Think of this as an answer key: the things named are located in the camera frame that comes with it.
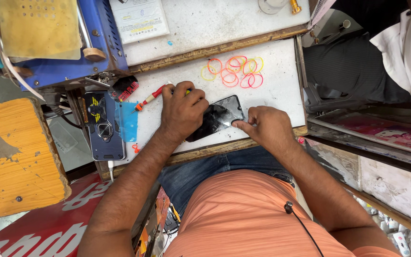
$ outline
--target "paper packaging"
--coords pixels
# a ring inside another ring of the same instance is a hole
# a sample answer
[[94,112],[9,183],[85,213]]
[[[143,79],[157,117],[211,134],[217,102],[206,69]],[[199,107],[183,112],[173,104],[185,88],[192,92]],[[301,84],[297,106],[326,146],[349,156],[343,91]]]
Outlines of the paper packaging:
[[161,0],[110,0],[123,44],[169,34]]
[[405,241],[404,234],[402,232],[394,233],[394,239],[396,240],[399,251],[403,257],[410,257],[410,250],[408,248],[407,242]]

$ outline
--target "orange t-shirt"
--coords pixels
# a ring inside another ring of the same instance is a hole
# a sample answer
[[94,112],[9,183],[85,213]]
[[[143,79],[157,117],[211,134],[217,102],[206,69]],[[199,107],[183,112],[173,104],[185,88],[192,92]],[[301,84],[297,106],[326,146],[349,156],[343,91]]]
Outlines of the orange t-shirt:
[[398,257],[379,247],[350,252],[310,220],[290,184],[250,170],[224,172],[203,181],[163,256],[320,256],[300,222],[285,212],[287,201],[294,203],[295,213],[324,256]]

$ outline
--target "denim jeans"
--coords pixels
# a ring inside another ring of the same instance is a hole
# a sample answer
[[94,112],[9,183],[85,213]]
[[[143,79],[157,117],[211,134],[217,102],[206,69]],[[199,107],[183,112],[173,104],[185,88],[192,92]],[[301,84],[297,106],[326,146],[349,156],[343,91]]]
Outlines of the denim jeans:
[[191,195],[205,179],[240,169],[262,172],[294,187],[292,175],[261,146],[165,167],[158,181],[182,217]]

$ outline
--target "white work table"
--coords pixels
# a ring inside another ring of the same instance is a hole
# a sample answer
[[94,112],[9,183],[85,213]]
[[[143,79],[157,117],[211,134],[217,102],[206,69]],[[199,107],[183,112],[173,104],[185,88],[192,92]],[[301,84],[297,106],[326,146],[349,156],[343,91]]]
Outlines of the white work table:
[[[201,58],[138,74],[137,79],[141,86],[134,91],[127,99],[127,102],[135,103],[145,99],[146,96],[156,91],[167,80],[172,81],[174,84],[189,80],[194,83],[195,88],[204,90],[209,103],[237,95],[246,119],[248,119],[248,108],[263,105],[286,111],[293,127],[304,126],[305,114],[296,70],[294,39],[267,42],[211,56],[210,59],[217,58],[225,63],[233,56],[241,55],[248,58],[261,57],[264,60],[263,69],[259,72],[263,76],[264,82],[260,87],[242,88],[239,85],[227,87],[222,83],[220,77],[213,81],[207,81],[201,77],[201,68],[207,65],[209,59]],[[137,143],[139,149],[141,149],[148,142],[161,123],[162,107],[163,99],[159,96],[138,113],[137,140],[126,143],[126,160],[115,161],[115,165],[126,164],[136,156],[132,145]],[[248,138],[248,135],[237,128],[229,127],[195,142],[184,142],[174,153],[191,151],[243,138]]]
[[[252,106],[275,107],[288,113],[296,135],[306,134],[294,39],[273,40],[306,32],[304,25],[299,25],[310,20],[308,0],[298,1],[303,10],[297,15],[291,14],[289,5],[278,14],[265,14],[256,0],[162,2],[170,34],[123,46],[130,72],[140,84],[127,102],[142,101],[168,80],[174,84],[190,80],[196,88],[205,91],[209,103],[237,95],[246,119],[248,108]],[[283,34],[283,31],[294,26],[297,28],[293,33]],[[259,88],[229,88],[222,84],[220,77],[214,81],[201,78],[201,68],[207,65],[209,59],[218,58],[225,63],[238,55],[263,58],[264,67],[260,74],[264,77],[264,83]],[[173,56],[181,59],[170,62]],[[148,68],[132,70],[131,66],[142,65]],[[161,111],[160,96],[138,114],[137,140],[126,143],[125,160],[115,161],[115,166],[119,166],[114,170],[115,176],[136,156],[132,145],[137,143],[139,149],[143,149],[151,138],[161,122]],[[195,142],[182,143],[167,165],[255,145],[244,132],[230,127]],[[101,175],[103,179],[109,178],[109,172],[103,171]]]

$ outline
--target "white shirt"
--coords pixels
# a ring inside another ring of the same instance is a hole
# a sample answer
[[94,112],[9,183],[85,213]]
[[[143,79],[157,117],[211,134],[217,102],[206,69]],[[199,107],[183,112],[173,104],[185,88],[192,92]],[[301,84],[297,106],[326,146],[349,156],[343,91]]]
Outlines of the white shirt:
[[397,85],[411,94],[411,15],[401,14],[401,22],[385,29],[370,42],[383,55],[383,65]]

